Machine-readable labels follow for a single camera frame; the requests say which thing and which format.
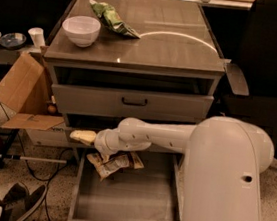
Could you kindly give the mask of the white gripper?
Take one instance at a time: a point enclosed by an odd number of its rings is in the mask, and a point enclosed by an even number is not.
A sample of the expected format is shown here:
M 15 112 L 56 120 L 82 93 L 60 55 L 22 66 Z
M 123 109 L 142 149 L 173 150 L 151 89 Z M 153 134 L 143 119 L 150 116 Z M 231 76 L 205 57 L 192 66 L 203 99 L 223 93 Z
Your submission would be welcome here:
M 107 161 L 111 155 L 119 150 L 119 132 L 113 129 L 104 129 L 97 134 L 94 131 L 75 130 L 70 133 L 70 138 L 81 142 L 87 146 L 94 143 L 94 147 L 102 155 L 103 161 Z

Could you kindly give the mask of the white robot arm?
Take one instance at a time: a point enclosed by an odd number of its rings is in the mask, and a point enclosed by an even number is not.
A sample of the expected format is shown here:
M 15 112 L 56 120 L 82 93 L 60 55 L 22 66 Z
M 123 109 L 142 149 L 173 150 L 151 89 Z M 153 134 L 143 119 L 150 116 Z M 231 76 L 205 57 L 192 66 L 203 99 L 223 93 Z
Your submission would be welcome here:
M 106 156 L 150 145 L 182 153 L 182 221 L 261 221 L 259 175 L 275 151 L 268 134 L 253 124 L 220 116 L 197 125 L 147 124 L 129 117 L 115 129 L 76 130 L 70 137 Z

